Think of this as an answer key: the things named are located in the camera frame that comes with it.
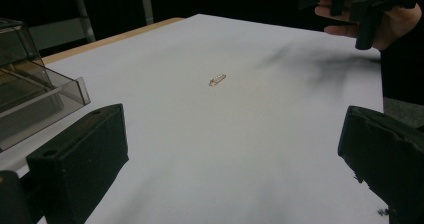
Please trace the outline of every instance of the white surface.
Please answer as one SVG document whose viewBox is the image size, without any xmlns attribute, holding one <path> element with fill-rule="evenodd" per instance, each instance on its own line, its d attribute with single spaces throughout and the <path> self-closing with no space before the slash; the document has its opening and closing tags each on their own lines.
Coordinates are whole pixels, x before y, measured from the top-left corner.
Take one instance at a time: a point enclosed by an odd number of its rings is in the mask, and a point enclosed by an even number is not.
<svg viewBox="0 0 424 224">
<path fill-rule="evenodd" d="M 378 58 L 353 39 L 197 15 L 49 65 L 84 77 L 92 103 L 0 167 L 123 103 L 130 161 L 87 223 L 388 223 L 337 155 L 349 105 L 382 111 Z"/>
</svg>

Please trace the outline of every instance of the white table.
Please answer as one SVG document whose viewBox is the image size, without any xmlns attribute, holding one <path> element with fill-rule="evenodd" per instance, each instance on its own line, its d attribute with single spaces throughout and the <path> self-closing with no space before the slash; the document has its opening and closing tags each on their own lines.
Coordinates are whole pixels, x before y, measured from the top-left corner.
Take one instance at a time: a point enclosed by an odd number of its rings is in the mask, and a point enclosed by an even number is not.
<svg viewBox="0 0 424 224">
<path fill-rule="evenodd" d="M 0 168 L 123 103 L 130 161 L 87 223 L 387 224 L 337 155 L 349 105 L 383 110 L 379 53 L 354 42 L 196 15 L 57 61 L 92 103 L 1 153 Z"/>
</svg>

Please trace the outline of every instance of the hand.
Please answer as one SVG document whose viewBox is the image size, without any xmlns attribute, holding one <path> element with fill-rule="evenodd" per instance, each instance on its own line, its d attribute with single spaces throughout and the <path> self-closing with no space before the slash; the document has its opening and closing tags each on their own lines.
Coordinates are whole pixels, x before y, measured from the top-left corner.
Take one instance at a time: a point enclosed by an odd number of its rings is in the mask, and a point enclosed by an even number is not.
<svg viewBox="0 0 424 224">
<path fill-rule="evenodd" d="M 342 15 L 331 16 L 331 0 L 320 0 L 318 6 L 315 8 L 315 14 L 334 20 L 348 22 L 350 15 L 350 2 L 351 0 L 348 0 L 348 5 L 343 10 Z M 386 49 L 398 38 L 406 35 L 414 29 L 420 20 L 421 15 L 421 8 L 418 5 L 415 5 L 412 9 L 396 6 L 392 10 L 385 12 L 381 20 L 381 24 L 375 33 L 372 46 L 378 50 Z M 327 26 L 324 28 L 324 32 L 336 36 L 356 38 L 358 34 L 358 23 L 351 24 L 352 25 Z"/>
</svg>

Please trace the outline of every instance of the paper clip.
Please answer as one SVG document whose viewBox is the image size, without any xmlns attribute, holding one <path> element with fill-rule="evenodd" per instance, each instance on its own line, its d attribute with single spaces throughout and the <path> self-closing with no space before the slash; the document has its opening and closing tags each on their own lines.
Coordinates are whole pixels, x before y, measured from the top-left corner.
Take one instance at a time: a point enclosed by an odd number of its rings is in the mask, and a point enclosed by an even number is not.
<svg viewBox="0 0 424 224">
<path fill-rule="evenodd" d="M 218 75 L 216 77 L 214 77 L 210 82 L 209 82 L 209 86 L 215 86 L 218 85 L 218 83 L 222 80 L 224 80 L 224 78 L 227 77 L 225 74 L 221 74 Z"/>
</svg>

